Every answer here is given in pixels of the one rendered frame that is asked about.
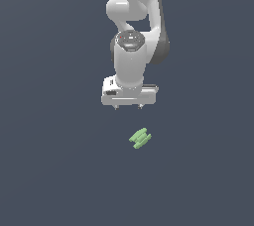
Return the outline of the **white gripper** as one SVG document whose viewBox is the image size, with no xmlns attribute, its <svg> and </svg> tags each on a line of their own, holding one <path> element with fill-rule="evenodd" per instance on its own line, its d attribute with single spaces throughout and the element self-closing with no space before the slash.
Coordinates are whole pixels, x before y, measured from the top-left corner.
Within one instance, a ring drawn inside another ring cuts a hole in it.
<svg viewBox="0 0 254 226">
<path fill-rule="evenodd" d="M 137 104 L 138 109 L 142 109 L 146 104 L 156 102 L 156 94 L 159 86 L 156 84 L 143 84 L 139 93 L 127 92 L 116 83 L 116 76 L 108 76 L 103 80 L 101 103 L 103 105 L 114 106 L 115 110 L 121 105 Z"/>
</svg>

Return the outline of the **small green ridged object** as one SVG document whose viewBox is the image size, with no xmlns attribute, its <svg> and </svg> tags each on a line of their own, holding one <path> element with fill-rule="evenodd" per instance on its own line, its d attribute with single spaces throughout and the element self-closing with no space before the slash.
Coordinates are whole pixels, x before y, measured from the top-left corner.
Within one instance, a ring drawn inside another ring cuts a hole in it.
<svg viewBox="0 0 254 226">
<path fill-rule="evenodd" d="M 152 135 L 147 133 L 147 129 L 142 128 L 142 129 L 136 131 L 129 138 L 129 141 L 134 143 L 134 145 L 133 145 L 134 149 L 139 149 L 142 146 L 144 146 L 151 138 L 152 138 Z"/>
</svg>

